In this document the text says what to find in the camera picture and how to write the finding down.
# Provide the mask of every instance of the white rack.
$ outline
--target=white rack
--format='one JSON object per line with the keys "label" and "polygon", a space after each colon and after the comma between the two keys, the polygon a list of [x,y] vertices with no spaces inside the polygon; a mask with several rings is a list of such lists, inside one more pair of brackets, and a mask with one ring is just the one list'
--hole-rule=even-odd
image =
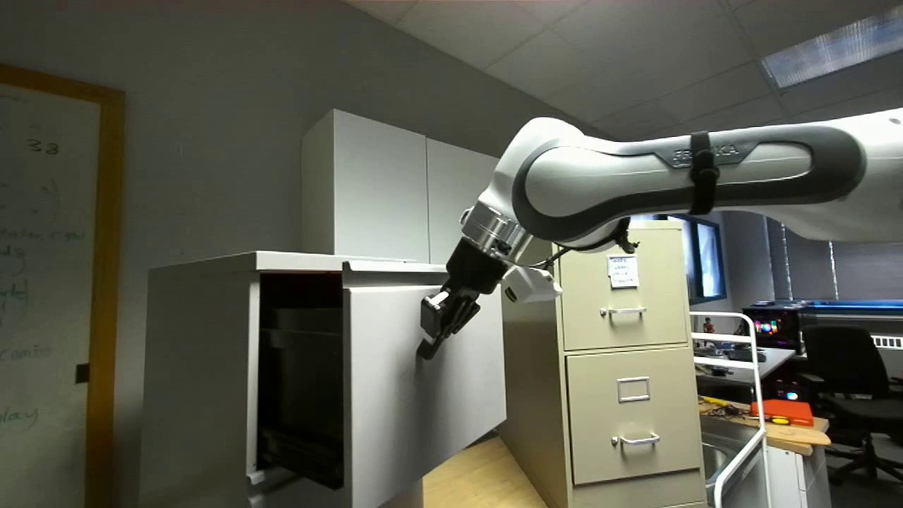
{"label": "white rack", "polygon": [[736,319],[746,323],[746,336],[736,334],[698,334],[692,331],[692,343],[727,343],[727,346],[747,346],[751,347],[751,361],[733,361],[733,358],[699,358],[694,357],[694,365],[702,368],[723,368],[723,370],[751,370],[753,375],[753,405],[756,405],[756,435],[733,456],[733,460],[718,475],[715,481],[715,508],[723,508],[723,498],[725,498],[725,485],[733,481],[736,471],[743,471],[756,453],[764,460],[768,470],[768,456],[764,456],[764,444],[768,444],[768,426],[764,426],[764,409],[763,409],[763,379],[760,379],[760,347],[756,347],[756,329],[746,315],[732,315],[732,312],[689,312],[692,319]]}

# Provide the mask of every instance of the orange object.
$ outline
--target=orange object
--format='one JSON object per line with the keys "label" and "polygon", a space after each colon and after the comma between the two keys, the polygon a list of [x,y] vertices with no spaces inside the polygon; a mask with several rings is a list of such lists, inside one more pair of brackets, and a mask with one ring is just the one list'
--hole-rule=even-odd
{"label": "orange object", "polygon": [[764,422],[770,423],[791,423],[791,426],[812,426],[812,406],[805,402],[763,402]]}

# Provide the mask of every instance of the filing cabinet drawer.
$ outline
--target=filing cabinet drawer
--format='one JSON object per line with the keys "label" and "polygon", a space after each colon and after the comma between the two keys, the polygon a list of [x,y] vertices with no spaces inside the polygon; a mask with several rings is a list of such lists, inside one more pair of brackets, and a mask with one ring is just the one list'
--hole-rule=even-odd
{"label": "filing cabinet drawer", "polygon": [[706,508],[702,475],[677,471],[574,488],[574,508]]}
{"label": "filing cabinet drawer", "polygon": [[574,353],[564,365],[576,485],[702,470],[689,346]]}
{"label": "filing cabinet drawer", "polygon": [[564,351],[689,343],[679,228],[636,228],[640,244],[568,255],[558,262],[558,331]]}

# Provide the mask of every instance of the wall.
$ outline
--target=wall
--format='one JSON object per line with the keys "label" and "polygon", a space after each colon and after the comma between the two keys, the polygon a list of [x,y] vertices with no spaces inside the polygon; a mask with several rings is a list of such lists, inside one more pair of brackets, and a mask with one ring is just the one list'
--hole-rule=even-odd
{"label": "wall", "polygon": [[499,155],[538,101],[342,3],[0,0],[0,59],[128,93],[118,501],[135,506],[155,265],[300,247],[303,134],[342,109]]}

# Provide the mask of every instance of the office chair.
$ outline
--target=office chair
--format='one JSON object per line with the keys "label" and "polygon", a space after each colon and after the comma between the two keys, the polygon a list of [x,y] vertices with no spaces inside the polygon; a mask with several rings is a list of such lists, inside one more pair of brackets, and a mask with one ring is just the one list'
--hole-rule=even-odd
{"label": "office chair", "polygon": [[815,394],[815,413],[828,413],[830,435],[836,444],[854,444],[861,453],[828,456],[849,458],[840,470],[830,471],[832,482],[864,470],[871,481],[887,471],[903,481],[903,463],[874,456],[871,435],[903,432],[903,398],[891,398],[884,358],[867,329],[808,329],[808,372]]}

